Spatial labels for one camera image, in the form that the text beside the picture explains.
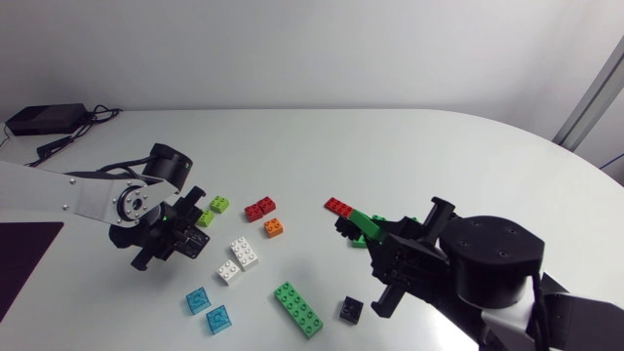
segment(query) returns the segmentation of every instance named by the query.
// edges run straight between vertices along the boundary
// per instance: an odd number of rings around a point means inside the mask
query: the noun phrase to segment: green lego brick
[[[275,290],[274,294],[275,298],[282,303],[307,338],[314,336],[323,327],[323,321],[321,321],[319,316],[310,308],[290,282],[282,284]]]
[[[367,247],[367,242],[364,240],[364,235],[360,235],[358,239],[352,240],[351,246],[358,249],[365,249]]]
[[[382,242],[386,236],[386,233],[384,233],[377,224],[373,223],[367,215],[359,212],[358,210],[353,210],[353,212],[349,216],[349,220],[351,220],[353,224],[360,228],[360,230],[362,230],[362,233],[364,233],[364,235],[366,235],[371,240]]]
[[[197,225],[199,226],[209,226],[213,219],[215,218],[215,213],[209,210],[204,210],[204,214],[197,220]]]
[[[225,212],[225,209],[230,206],[229,200],[224,197],[217,196],[211,202],[211,210],[215,211],[218,214],[222,214]]]

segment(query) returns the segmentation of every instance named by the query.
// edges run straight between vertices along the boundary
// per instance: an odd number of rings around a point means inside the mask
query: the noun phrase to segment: white lego brick
[[[244,271],[257,265],[257,255],[245,237],[240,237],[230,244],[230,248]]]
[[[225,284],[230,285],[231,282],[239,276],[241,268],[239,268],[231,259],[223,263],[222,266],[216,271],[221,278],[225,281]]]

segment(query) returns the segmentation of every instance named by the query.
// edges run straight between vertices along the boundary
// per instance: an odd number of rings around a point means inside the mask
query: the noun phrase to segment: dark mat
[[[0,322],[61,228],[61,222],[0,223]]]

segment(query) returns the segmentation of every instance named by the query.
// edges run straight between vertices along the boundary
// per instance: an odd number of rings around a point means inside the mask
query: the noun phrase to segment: white table
[[[0,159],[24,163],[58,136],[14,138]],[[426,303],[406,295],[391,319],[370,309],[384,286],[366,251],[352,249],[323,208],[334,196],[367,213],[424,219],[433,196],[462,216],[498,215],[546,242],[544,268],[573,293],[624,304],[624,190],[559,146],[474,116],[433,110],[219,110],[124,112],[41,168],[94,170],[148,154],[154,142],[188,155],[192,185],[230,199],[195,260],[175,253],[146,272],[130,266],[107,225],[68,214],[0,212],[0,221],[65,226],[0,324],[3,350],[458,350],[475,344]],[[268,239],[243,208],[271,196],[284,234]],[[260,257],[230,287],[215,271],[239,236]],[[273,296],[291,281],[324,320],[307,340]],[[187,293],[205,287],[233,326],[211,335],[190,316]],[[365,308],[338,319],[346,295]]]

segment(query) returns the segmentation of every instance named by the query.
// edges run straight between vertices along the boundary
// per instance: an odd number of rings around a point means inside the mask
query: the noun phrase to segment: long green lego brick
[[[370,219],[374,220],[386,220],[385,217],[381,215],[373,214]],[[358,249],[365,249],[367,247],[367,241],[364,240],[364,235],[360,235],[360,237],[356,240],[351,241],[351,246]]]
[[[377,224],[373,223],[367,215],[359,212],[358,210],[353,210],[349,216],[349,220],[351,220],[353,224],[357,225],[357,227],[362,230],[362,233],[364,233],[364,235],[371,240],[382,242],[386,236],[386,233],[384,233]]]
[[[275,290],[274,294],[275,298],[282,303],[307,338],[314,336],[323,327],[323,321],[321,321],[319,316],[310,308],[290,282],[282,284]]]

